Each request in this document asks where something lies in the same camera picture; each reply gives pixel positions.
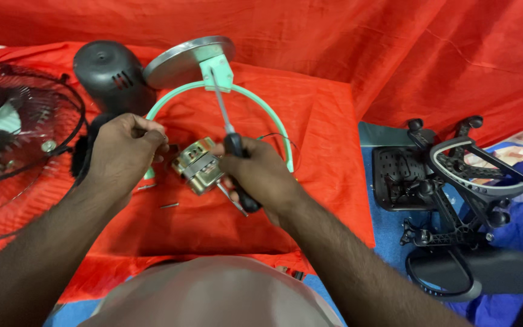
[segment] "chair wheel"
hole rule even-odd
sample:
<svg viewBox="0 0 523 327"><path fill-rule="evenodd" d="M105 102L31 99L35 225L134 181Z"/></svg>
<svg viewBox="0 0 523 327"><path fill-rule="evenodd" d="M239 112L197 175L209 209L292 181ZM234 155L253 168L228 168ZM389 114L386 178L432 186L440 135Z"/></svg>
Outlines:
<svg viewBox="0 0 523 327"><path fill-rule="evenodd" d="M423 128L423 120L421 118L411 119L408 124L410 131L418 131Z"/></svg>

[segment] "round metal base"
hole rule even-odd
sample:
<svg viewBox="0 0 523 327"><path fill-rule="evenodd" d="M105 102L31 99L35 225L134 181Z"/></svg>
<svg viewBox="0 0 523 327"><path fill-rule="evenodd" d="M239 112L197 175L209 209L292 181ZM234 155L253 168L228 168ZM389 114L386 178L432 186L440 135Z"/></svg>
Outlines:
<svg viewBox="0 0 523 327"><path fill-rule="evenodd" d="M207 36L179 44L153 59L145 68L146 83L156 89L176 88L200 81L199 63L224 54L229 62L235 57L235 45L225 36Z"/></svg>

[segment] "metal rod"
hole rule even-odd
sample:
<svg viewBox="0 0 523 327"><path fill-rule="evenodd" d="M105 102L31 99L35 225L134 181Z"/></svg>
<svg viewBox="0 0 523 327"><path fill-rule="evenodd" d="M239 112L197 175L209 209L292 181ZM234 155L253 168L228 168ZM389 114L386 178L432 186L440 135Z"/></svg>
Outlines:
<svg viewBox="0 0 523 327"><path fill-rule="evenodd" d="M215 76L213 74L213 68L209 67L209 69L211 70L213 86L215 86L215 95L217 96L217 102L219 102L219 108L222 109L223 120L225 121L225 132L227 134L235 133L235 129L233 128L233 125L229 122L229 116L227 115L227 110L225 109L225 104L223 103L222 92L219 90L219 86L217 86L217 81L215 81Z"/></svg>
<svg viewBox="0 0 523 327"><path fill-rule="evenodd" d="M237 209L239 209L239 211L241 211L241 213L243 213L243 215L244 215L245 217L248 216L248 213L245 212L245 210L243 210L243 207L241 206L241 204L239 204L239 203L233 201L233 200L231 199L231 197L229 197L229 192L225 189L225 187L223 187L220 183L217 183L217 187L219 187L219 188L222 190L223 194L225 194L225 196L226 196L226 197L231 201L231 203L232 203L233 205L235 205L235 207L236 207Z"/></svg>
<svg viewBox="0 0 523 327"><path fill-rule="evenodd" d="M179 205L179 203L177 202L177 203L173 203L173 204L164 205L164 206L162 206L160 208L161 209L165 209L165 208L171 208L172 206L178 206L178 205Z"/></svg>

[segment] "metal bolt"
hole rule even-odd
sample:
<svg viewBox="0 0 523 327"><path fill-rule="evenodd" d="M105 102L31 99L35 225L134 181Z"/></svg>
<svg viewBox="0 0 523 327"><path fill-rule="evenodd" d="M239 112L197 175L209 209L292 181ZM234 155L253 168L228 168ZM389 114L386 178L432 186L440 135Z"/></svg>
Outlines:
<svg viewBox="0 0 523 327"><path fill-rule="evenodd" d="M42 151L43 152L50 152L54 151L56 148L56 143L53 140L47 140L42 144Z"/></svg>

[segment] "mint green bracket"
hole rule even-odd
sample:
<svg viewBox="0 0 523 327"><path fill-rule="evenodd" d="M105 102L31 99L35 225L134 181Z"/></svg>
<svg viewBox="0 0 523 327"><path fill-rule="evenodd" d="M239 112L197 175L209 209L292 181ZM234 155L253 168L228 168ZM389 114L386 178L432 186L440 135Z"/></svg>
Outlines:
<svg viewBox="0 0 523 327"><path fill-rule="evenodd" d="M262 107L265 110L265 112L268 115L270 115L271 119L274 121L274 124L278 128L278 131L280 131L280 134L284 136L282 138L282 141L284 142L284 149L286 152L286 167L290 172L293 173L294 160L292 158L292 147L288 139L288 133L286 132L286 128L284 127L284 124L282 124L280 117L276 115L274 110L267 103L265 103L264 100L262 100L260 97L258 97L251 91L241 86L233 85L233 71L231 71L231 68L229 67L229 63L227 62L227 58L225 57L225 55L219 55L214 58L205 60L201 62L199 65L201 67L201 74L203 75L203 80L179 86L173 91L166 93L165 96L158 100L156 104L150 109L149 113L146 115L146 118L152 121L155 118L156 114L159 112L159 110L163 108L163 106L168 101L185 91L192 90L193 88L198 87L205 87L205 90L207 91L214 91L212 80L213 76L211 76L210 72L211 67L211 69L213 69L215 81L217 82L217 85L219 86L219 89L222 92L229 93L230 91L235 91L237 93L241 93L253 100L254 102L256 102L260 107Z"/></svg>

